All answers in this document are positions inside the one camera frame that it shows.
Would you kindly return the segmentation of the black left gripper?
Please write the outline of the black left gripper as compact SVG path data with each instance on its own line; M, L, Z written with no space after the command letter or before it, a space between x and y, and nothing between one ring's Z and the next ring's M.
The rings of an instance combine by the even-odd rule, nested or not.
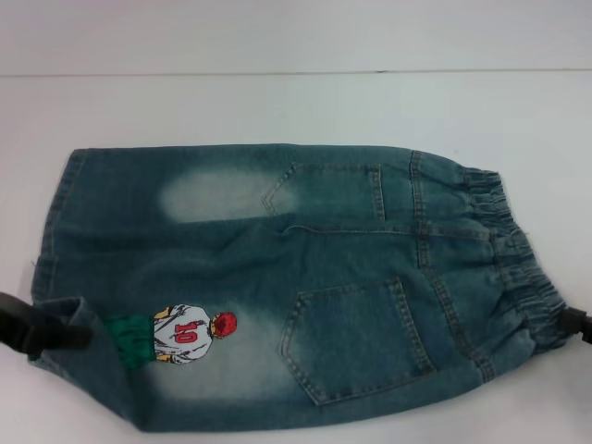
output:
M59 320L33 326L32 306L1 293L1 342L15 352L34 354L46 350L84 350L93 332L84 326L65 325Z

